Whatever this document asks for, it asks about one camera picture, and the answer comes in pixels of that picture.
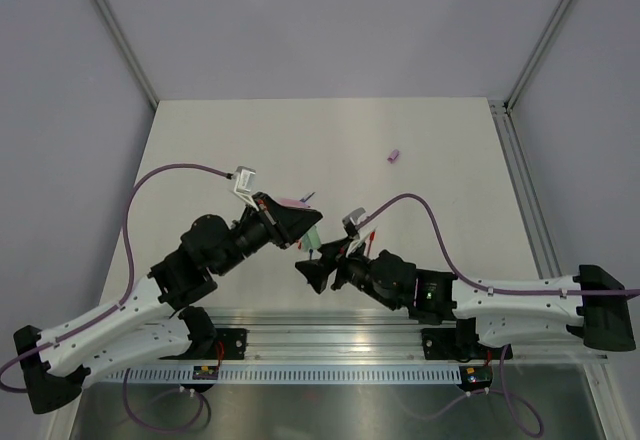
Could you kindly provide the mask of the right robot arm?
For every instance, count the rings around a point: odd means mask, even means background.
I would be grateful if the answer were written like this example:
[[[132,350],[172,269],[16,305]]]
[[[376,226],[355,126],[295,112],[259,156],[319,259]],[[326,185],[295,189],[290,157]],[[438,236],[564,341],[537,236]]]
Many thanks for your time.
[[[347,239],[325,244],[319,252],[318,258],[295,265],[316,293],[351,285],[421,324],[453,321],[455,347],[466,356],[486,347],[573,337],[592,350],[636,348],[628,307],[632,295],[596,265],[582,265],[574,276],[511,284],[421,269],[387,250],[371,259],[365,246],[353,248]]]

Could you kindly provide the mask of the green highlighter pen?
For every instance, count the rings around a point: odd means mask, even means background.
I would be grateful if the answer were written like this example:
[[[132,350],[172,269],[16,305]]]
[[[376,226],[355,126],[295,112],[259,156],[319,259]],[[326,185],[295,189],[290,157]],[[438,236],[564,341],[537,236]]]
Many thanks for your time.
[[[298,241],[298,248],[304,252],[315,251],[322,245],[316,226],[311,227]]]

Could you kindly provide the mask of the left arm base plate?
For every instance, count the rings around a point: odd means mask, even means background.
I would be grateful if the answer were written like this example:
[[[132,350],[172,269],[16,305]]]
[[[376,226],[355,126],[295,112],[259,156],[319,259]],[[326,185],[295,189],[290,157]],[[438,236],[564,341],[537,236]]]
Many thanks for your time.
[[[221,328],[215,337],[207,337],[192,342],[188,349],[179,355],[162,357],[162,360],[244,360],[247,343],[247,330],[243,328]]]

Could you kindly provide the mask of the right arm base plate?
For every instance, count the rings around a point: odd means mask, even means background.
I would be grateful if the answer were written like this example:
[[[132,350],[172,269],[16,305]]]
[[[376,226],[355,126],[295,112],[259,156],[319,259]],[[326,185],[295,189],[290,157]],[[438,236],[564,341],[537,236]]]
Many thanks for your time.
[[[460,342],[456,330],[452,328],[425,328],[420,331],[423,357],[429,361],[470,361],[496,360],[501,357],[502,348],[490,348],[474,340]]]

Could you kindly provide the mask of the blue pen cap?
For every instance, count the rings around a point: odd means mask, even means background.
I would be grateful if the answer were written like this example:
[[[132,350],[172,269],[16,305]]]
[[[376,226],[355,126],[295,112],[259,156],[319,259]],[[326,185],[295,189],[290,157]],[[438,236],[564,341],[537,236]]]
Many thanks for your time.
[[[307,193],[300,199],[300,201],[303,203],[307,203],[315,195],[315,193],[315,191]]]

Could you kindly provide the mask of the pink highlighter pen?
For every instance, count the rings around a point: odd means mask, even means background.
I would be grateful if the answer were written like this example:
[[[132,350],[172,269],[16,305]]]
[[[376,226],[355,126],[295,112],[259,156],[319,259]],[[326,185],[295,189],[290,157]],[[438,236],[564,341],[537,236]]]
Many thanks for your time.
[[[310,205],[302,200],[290,199],[290,198],[277,198],[276,202],[286,208],[296,209],[309,209]]]

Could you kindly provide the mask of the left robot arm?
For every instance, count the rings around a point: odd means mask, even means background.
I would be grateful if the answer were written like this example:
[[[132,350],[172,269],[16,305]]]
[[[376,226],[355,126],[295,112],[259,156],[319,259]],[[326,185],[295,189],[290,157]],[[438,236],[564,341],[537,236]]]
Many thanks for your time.
[[[239,220],[196,219],[178,248],[133,282],[122,300],[100,305],[59,326],[27,325],[14,334],[26,394],[35,414],[50,413],[119,370],[158,358],[208,356],[216,330],[197,301],[223,276],[267,244],[287,249],[322,214],[286,206],[259,192]]]

